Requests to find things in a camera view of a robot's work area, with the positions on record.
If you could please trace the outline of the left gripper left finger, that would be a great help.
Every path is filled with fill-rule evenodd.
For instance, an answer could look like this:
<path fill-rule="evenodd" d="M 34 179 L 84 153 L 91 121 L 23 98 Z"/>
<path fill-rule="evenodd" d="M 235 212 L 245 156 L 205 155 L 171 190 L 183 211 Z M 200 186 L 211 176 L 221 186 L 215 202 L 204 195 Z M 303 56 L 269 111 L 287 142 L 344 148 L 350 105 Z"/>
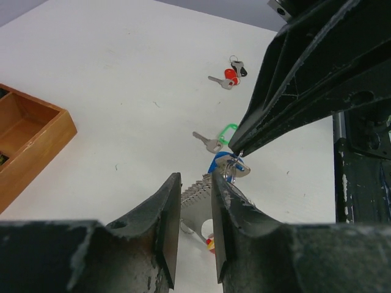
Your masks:
<path fill-rule="evenodd" d="M 2 292 L 168 292 L 174 288 L 181 175 L 107 225 L 1 222 Z"/>

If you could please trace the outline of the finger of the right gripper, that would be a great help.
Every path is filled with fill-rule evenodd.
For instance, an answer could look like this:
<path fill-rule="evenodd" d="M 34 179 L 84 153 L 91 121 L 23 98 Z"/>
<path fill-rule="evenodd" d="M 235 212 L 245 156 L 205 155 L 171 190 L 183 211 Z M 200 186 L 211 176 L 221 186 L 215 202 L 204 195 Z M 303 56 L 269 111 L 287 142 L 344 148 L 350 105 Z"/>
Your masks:
<path fill-rule="evenodd" d="M 368 68 L 355 65 L 304 92 L 299 91 L 299 75 L 294 74 L 270 101 L 253 95 L 241 122 L 241 151 L 247 156 L 301 126 L 389 99 L 389 59 L 371 63 Z"/>
<path fill-rule="evenodd" d="M 390 98 L 389 1 L 296 1 L 296 7 L 266 50 L 229 143 L 235 153 Z"/>

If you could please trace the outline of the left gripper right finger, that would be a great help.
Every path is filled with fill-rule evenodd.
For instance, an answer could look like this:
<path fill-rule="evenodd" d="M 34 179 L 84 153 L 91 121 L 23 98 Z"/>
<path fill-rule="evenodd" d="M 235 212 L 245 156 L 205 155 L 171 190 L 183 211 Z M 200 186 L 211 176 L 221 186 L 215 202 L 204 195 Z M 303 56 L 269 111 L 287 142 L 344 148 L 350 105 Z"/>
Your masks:
<path fill-rule="evenodd" d="M 390 226 L 286 224 L 211 176 L 217 280 L 224 292 L 389 292 Z"/>

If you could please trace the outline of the key with blue tag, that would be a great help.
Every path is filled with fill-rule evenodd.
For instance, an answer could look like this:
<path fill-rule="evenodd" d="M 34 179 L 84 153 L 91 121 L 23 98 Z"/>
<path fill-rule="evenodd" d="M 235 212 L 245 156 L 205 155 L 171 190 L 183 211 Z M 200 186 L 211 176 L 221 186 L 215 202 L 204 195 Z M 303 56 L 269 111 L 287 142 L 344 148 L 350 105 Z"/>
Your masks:
<path fill-rule="evenodd" d="M 215 170 L 227 181 L 245 177 L 250 173 L 250 168 L 240 157 L 225 151 L 220 151 L 215 155 L 207 173 L 212 174 Z"/>

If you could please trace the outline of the key with yellow tag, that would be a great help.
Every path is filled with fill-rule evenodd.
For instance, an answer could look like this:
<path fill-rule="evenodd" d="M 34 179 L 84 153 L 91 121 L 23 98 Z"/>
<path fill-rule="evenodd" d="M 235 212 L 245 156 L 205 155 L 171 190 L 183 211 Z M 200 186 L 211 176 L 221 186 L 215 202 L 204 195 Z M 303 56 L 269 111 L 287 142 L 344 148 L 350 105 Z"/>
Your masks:
<path fill-rule="evenodd" d="M 215 244 L 214 244 L 214 234 L 210 234 L 207 237 L 205 243 L 209 252 L 215 255 L 216 253 L 215 253 Z"/>

